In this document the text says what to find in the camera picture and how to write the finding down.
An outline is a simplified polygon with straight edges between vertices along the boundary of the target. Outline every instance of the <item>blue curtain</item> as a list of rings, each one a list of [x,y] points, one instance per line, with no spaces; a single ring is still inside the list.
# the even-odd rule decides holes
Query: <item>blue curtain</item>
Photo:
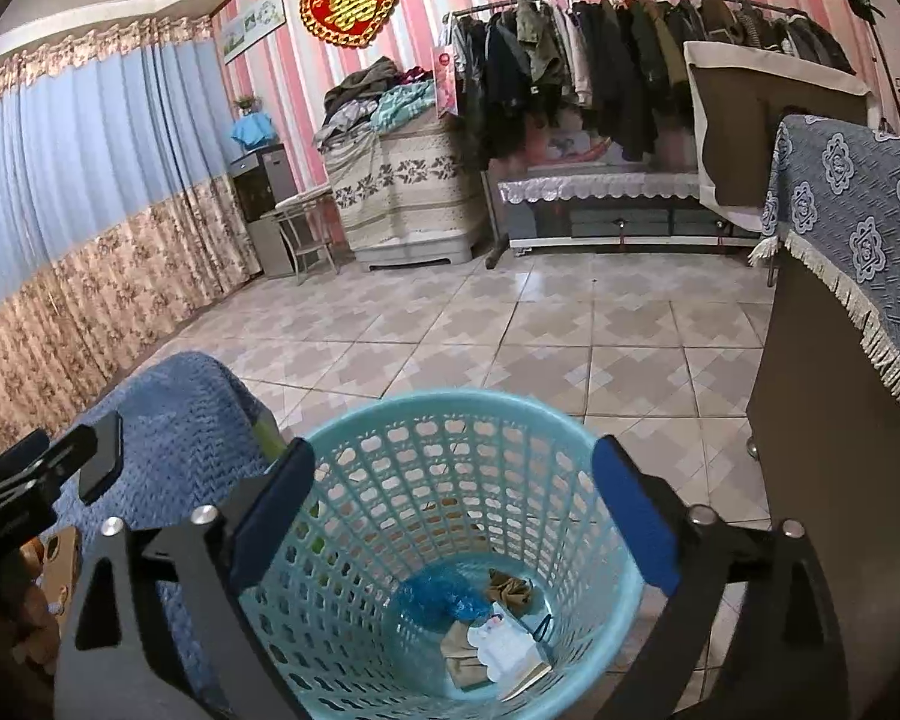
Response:
[[[45,264],[240,156],[212,40],[147,46],[0,98],[0,302]]]

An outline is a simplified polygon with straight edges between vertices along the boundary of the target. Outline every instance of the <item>laundry basket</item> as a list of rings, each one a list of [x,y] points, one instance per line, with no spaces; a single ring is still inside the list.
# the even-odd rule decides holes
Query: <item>laundry basket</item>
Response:
[[[639,570],[591,480],[594,439],[543,404],[491,391],[418,392],[312,435],[310,497],[242,609],[320,720],[556,717],[604,673],[636,615]],[[439,635],[391,596],[424,565],[476,582],[529,579],[554,670],[501,703],[454,690]]]

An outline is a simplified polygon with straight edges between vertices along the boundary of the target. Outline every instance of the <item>framed picture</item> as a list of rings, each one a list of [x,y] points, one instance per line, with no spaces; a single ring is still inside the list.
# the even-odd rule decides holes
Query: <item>framed picture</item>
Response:
[[[221,50],[224,64],[269,35],[286,20],[283,0],[257,0],[248,5],[237,18],[223,25]]]

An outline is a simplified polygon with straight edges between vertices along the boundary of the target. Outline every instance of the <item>clothes pile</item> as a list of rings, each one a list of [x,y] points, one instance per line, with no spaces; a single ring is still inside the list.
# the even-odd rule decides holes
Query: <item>clothes pile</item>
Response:
[[[373,133],[391,132],[433,107],[436,99],[433,73],[413,68],[401,74],[394,60],[382,56],[326,93],[314,146],[323,154],[339,152]]]
[[[853,74],[837,40],[804,15],[769,20],[754,6],[725,0],[609,0],[560,8],[519,1],[488,22],[465,16],[444,28],[452,43],[461,114],[481,169],[522,151],[527,118],[557,126],[562,106],[577,107],[584,128],[639,162],[653,154],[655,112],[693,127],[683,60],[687,41],[774,50]]]

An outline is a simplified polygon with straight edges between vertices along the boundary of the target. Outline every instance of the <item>white lace cloth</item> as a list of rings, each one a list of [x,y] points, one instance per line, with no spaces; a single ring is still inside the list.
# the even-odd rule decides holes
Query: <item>white lace cloth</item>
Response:
[[[700,197],[696,172],[581,172],[501,181],[500,194],[514,205],[574,197]]]

